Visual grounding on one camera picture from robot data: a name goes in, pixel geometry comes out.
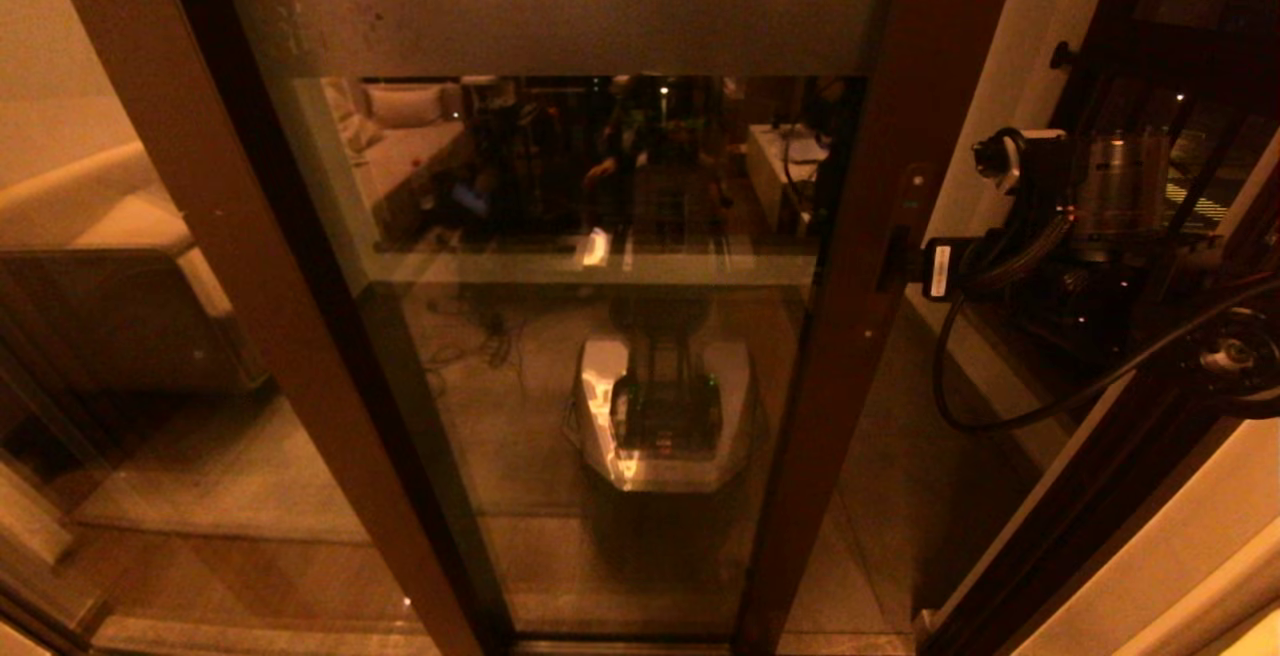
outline label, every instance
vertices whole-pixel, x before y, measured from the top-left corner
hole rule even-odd
[[[947,293],[947,269],[951,268],[951,246],[938,246],[933,250],[933,283],[929,296],[934,299]]]

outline frosted glass stripe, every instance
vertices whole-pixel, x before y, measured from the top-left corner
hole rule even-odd
[[[273,76],[865,74],[888,0],[241,0]]]

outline sofa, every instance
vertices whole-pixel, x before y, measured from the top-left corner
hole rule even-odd
[[[379,246],[411,246],[431,205],[431,178],[475,159],[462,120],[462,87],[344,78],[323,83]]]
[[[268,377],[141,142],[0,190],[0,341],[81,392]]]

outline white sticker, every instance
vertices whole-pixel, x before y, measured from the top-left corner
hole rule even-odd
[[[933,284],[929,296],[934,299],[947,293],[947,269],[951,268],[951,246],[938,246],[933,251]]]

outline glass door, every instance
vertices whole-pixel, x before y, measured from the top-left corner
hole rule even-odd
[[[483,646],[776,646],[1004,3],[892,1],[182,0]]]

